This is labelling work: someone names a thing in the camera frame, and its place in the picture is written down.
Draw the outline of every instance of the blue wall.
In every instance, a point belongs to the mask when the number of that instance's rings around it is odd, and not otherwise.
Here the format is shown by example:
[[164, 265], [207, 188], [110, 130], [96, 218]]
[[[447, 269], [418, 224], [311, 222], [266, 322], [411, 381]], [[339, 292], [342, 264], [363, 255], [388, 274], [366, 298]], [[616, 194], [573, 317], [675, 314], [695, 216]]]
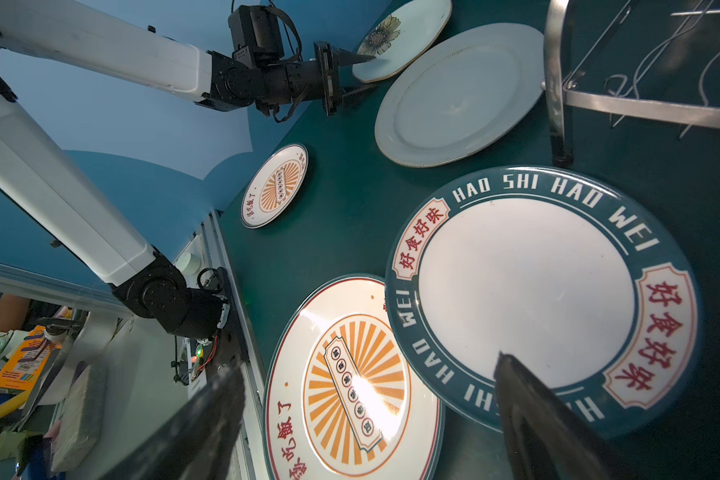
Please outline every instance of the blue wall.
[[[158, 34], [179, 42], [231, 53], [228, 0], [83, 3], [144, 28], [154, 25]], [[309, 59], [315, 40], [354, 49], [389, 0], [276, 3], [296, 24]], [[306, 108], [303, 104], [291, 120], [276, 124], [252, 106], [215, 112], [140, 85], [7, 51], [0, 51], [0, 75], [40, 126], [169, 258], [212, 208], [227, 207]], [[65, 248], [50, 248], [51, 240], [0, 192], [1, 264], [108, 290]]]

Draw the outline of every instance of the green tabletop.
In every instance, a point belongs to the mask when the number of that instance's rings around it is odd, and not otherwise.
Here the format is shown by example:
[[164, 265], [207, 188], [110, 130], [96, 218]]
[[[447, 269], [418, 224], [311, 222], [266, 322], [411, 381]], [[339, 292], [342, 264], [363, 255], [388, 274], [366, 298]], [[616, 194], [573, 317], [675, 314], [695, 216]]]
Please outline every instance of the green tabletop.
[[[394, 0], [388, 13], [403, 3]], [[609, 45], [604, 60], [592, 65], [584, 90], [602, 92], [602, 81], [611, 74], [631, 76], [643, 55], [671, 33], [677, 25], [667, 16], [672, 10], [653, 3], [636, 8], [623, 27], [629, 29], [614, 39], [621, 43]], [[586, 51], [620, 4], [580, 6], [574, 58]], [[528, 24], [543, 32], [547, 8], [548, 2], [539, 0], [454, 0], [439, 41], [495, 22]], [[720, 50], [720, 20], [715, 22], [705, 20], [694, 37], [670, 48], [654, 67], [656, 73], [641, 84], [642, 94], [699, 102], [700, 70]], [[707, 76], [716, 104], [720, 65]], [[374, 139], [376, 112], [393, 81], [380, 82], [357, 108], [330, 118], [315, 102], [293, 125], [282, 145], [304, 144], [309, 167], [298, 196], [278, 219], [258, 230], [245, 228], [242, 193], [221, 218], [266, 365], [292, 314], [314, 289], [345, 274], [384, 276], [395, 235], [432, 191], [483, 168], [551, 163], [542, 95], [512, 131], [470, 158], [421, 170], [394, 164]], [[694, 267], [706, 317], [700, 367], [682, 398], [652, 425], [614, 443], [650, 478], [720, 478], [720, 131], [693, 128], [678, 141], [675, 125], [627, 119], [611, 130], [607, 122], [606, 114], [574, 112], [573, 169], [622, 190], [664, 223]], [[503, 447], [500, 434], [448, 411], [435, 477], [510, 478]]]

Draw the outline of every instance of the orange sunburst pattern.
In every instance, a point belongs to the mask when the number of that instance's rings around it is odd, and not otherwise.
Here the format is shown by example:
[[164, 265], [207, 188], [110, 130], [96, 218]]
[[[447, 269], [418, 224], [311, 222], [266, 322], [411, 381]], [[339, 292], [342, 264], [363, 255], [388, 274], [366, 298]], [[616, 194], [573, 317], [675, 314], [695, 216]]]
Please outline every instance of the orange sunburst pattern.
[[[342, 364], [340, 369], [352, 372], [351, 389], [341, 385], [336, 370], [332, 377], [334, 367], [328, 364], [333, 362], [326, 349], [329, 344], [332, 349], [337, 345], [337, 337], [343, 341], [342, 351], [346, 348], [351, 357], [349, 365]], [[330, 469], [342, 475], [367, 475], [386, 462], [407, 424], [409, 375], [392, 331], [379, 319], [352, 315], [326, 331], [307, 367], [304, 415], [312, 446]], [[338, 385], [333, 378], [339, 379]], [[356, 391], [359, 401], [350, 399], [350, 395], [355, 396], [350, 391]], [[358, 414], [356, 407], [360, 403], [367, 409], [365, 421], [371, 419], [374, 428], [382, 433], [381, 439], [368, 449], [358, 442], [361, 423], [350, 417]]]
[[259, 206], [263, 211], [273, 211], [291, 196], [298, 184], [300, 170], [296, 160], [288, 160], [275, 170], [264, 184], [259, 197]]

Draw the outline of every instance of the plate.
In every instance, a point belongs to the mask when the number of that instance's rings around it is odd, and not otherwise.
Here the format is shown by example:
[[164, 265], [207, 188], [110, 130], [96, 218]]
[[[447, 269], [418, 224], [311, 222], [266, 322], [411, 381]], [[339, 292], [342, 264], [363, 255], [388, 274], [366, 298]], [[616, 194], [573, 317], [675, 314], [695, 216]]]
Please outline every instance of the plate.
[[396, 164], [418, 168], [486, 148], [541, 96], [543, 43], [535, 28], [495, 23], [435, 45], [384, 96], [378, 148]]
[[332, 280], [298, 308], [267, 380], [275, 479], [432, 476], [443, 407], [408, 368], [385, 308], [370, 276]]
[[352, 73], [360, 82], [390, 78], [427, 51], [451, 17], [451, 0], [413, 0], [406, 3], [366, 35], [359, 54], [375, 60], [354, 64]]
[[437, 190], [403, 226], [386, 283], [412, 369], [496, 430], [499, 352], [605, 437], [667, 410], [698, 360], [700, 292], [672, 236], [566, 170], [490, 168]]
[[293, 144], [275, 152], [259, 168], [242, 199], [240, 218], [248, 228], [265, 226], [286, 209], [307, 172], [307, 149]]

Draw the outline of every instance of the yellow object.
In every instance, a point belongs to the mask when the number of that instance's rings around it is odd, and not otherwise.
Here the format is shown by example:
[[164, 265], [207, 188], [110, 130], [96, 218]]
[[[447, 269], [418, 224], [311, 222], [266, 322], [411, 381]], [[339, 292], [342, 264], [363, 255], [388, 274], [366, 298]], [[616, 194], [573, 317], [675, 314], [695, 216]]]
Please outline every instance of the yellow object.
[[0, 370], [0, 388], [29, 391], [37, 383], [50, 353], [60, 346], [49, 342], [45, 327], [36, 326]]
[[17, 408], [21, 407], [27, 402], [29, 398], [30, 390], [24, 390], [22, 393], [15, 395], [10, 400], [0, 404], [0, 418], [5, 417], [9, 413], [16, 411]]

